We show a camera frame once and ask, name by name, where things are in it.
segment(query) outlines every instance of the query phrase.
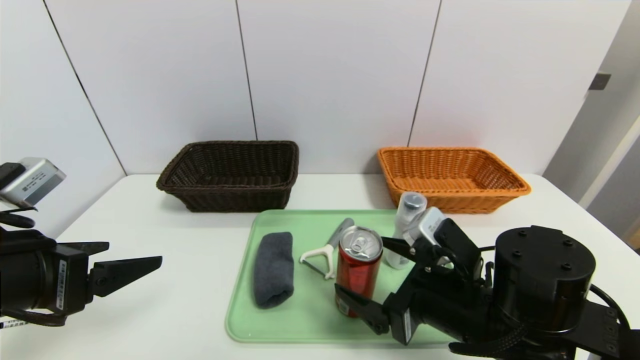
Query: gray cloth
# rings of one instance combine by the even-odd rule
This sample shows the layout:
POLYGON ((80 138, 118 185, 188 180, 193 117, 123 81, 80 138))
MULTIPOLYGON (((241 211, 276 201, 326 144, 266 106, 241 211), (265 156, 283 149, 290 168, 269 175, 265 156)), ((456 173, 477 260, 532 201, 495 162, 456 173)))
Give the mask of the gray cloth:
POLYGON ((271 233, 262 238, 253 268, 253 295, 261 309, 285 302, 293 295, 291 233, 271 233))

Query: can lid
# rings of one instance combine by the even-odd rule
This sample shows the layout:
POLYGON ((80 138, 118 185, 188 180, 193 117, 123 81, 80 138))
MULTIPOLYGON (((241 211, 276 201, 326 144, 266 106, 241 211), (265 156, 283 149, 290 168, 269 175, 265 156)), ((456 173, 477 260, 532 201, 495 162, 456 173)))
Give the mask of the can lid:
POLYGON ((427 207, 427 198, 417 192, 405 192, 400 199, 402 205, 409 210, 420 210, 427 207))
POLYGON ((344 230, 340 247, 354 259, 374 261, 382 254, 382 238, 371 229, 354 225, 344 230))

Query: red can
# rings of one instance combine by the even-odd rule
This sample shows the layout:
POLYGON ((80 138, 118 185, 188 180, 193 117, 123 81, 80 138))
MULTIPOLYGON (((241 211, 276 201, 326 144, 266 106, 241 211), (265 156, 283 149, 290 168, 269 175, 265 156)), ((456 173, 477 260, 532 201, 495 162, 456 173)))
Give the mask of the red can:
MULTIPOLYGON (((382 258, 382 238, 371 229, 351 226, 344 230, 338 246, 337 278, 335 282, 365 297, 371 298, 382 258)), ((357 315, 335 296, 338 310, 349 317, 357 315)))

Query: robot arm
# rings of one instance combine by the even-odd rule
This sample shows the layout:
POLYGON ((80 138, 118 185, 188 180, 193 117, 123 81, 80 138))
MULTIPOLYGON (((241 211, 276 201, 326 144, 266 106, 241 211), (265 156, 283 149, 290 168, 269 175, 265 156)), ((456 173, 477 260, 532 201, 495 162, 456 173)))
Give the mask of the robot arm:
POLYGON ((425 323, 458 340, 449 349, 468 356, 568 360, 579 347, 603 359, 640 359, 640 333, 622 312, 586 300, 590 288, 603 294, 591 285, 595 259, 561 231, 532 226, 502 233, 493 279, 494 264, 486 264, 482 278, 481 249, 453 220, 438 226, 435 239, 415 238, 409 246, 383 238, 386 248, 415 262, 384 304, 338 284, 337 295, 376 334, 390 330, 405 345, 425 323), (452 266, 438 265, 444 256, 452 266))
POLYGON ((32 219, 16 214, 34 205, 66 175, 51 162, 25 158, 0 166, 0 200, 18 207, 0 211, 0 316, 27 323, 62 326, 97 295, 105 297, 157 270, 161 256, 103 261, 89 273, 89 256, 109 249, 108 242, 58 243, 32 229, 32 219), (39 313, 30 309, 47 309, 39 313))

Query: white peeler handle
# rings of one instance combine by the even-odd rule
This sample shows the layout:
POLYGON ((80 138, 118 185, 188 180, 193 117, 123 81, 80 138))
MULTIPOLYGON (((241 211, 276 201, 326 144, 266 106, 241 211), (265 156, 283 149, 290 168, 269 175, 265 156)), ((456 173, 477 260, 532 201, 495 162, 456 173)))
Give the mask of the white peeler handle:
POLYGON ((326 244, 320 249, 307 251, 300 256, 300 262, 306 258, 316 255, 324 255, 326 257, 326 262, 329 264, 329 272, 324 274, 324 279, 333 279, 335 277, 335 270, 333 269, 333 247, 330 244, 326 244))

